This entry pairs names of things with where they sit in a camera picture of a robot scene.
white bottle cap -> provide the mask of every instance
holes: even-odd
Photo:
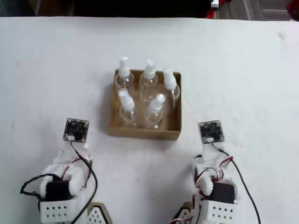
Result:
[[[148,60],[144,69],[144,77],[146,79],[152,79],[156,75],[155,64],[152,60]]]
[[[169,69],[165,69],[163,71],[163,75],[164,75],[165,88],[167,90],[174,90],[177,86],[177,81],[173,75],[173,72]]]
[[[156,96],[156,98],[154,98],[151,101],[149,108],[148,108],[149,112],[152,114],[159,113],[165,100],[166,100],[166,97],[163,94],[159,93]]]
[[[122,57],[121,64],[119,67],[120,77],[128,77],[130,75],[130,73],[131,73],[131,71],[130,71],[130,68],[128,67],[128,58]]]
[[[134,110],[135,103],[134,103],[132,97],[130,97],[127,89],[120,89],[118,91],[118,95],[121,99],[121,106],[125,111]]]

cardboard box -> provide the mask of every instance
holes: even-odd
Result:
[[[118,137],[130,137],[130,138],[141,138],[141,139],[160,139],[160,140],[177,140],[182,129],[182,88],[181,88],[181,74],[174,72],[174,77],[177,80],[177,84],[181,90],[180,96],[177,101],[176,108],[168,116],[164,116],[159,129],[145,129],[142,127],[144,123],[144,112],[147,106],[139,101],[139,79],[143,70],[131,70],[134,75],[134,92],[130,92],[131,97],[135,102],[135,108],[138,112],[137,124],[138,128],[126,127],[123,120],[120,117],[120,100],[118,97],[118,90],[113,82],[113,90],[110,102],[110,114],[109,114],[109,125],[108,134]],[[158,85],[157,94],[162,93],[164,89],[164,77],[163,72],[157,71]]]

clear plastic bottle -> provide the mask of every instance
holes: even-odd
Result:
[[[126,88],[131,92],[134,87],[134,76],[128,67],[127,57],[121,58],[120,67],[114,81],[118,89]]]
[[[155,65],[152,60],[148,60],[144,72],[140,76],[139,94],[140,101],[150,104],[155,97],[158,84],[158,77],[156,75]]]
[[[145,115],[145,127],[150,129],[158,129],[163,119],[163,103],[165,102],[165,95],[159,93],[154,98]]]
[[[169,69],[163,71],[166,102],[164,103],[164,111],[166,114],[172,112],[177,105],[177,99],[180,95],[180,89],[177,85],[177,81],[173,75],[173,72]]]
[[[118,95],[121,100],[120,116],[124,124],[128,127],[137,127],[135,103],[130,97],[127,89],[120,89]]]

circuit board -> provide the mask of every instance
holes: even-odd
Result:
[[[224,141],[219,120],[198,123],[202,144]]]
[[[74,137],[74,141],[86,142],[89,127],[88,120],[68,118],[64,130],[64,140],[68,141],[69,136]]]

white tablecloth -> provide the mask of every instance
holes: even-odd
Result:
[[[298,55],[296,22],[0,18],[2,223],[39,222],[37,200],[20,188],[64,147],[67,117],[90,121],[94,201],[115,224],[166,224],[191,200],[191,159],[203,148],[197,122],[213,119],[222,122],[262,223],[297,223]],[[153,59],[159,70],[181,72],[178,141],[107,135],[120,56],[134,69]],[[240,190],[238,223],[255,224]]]

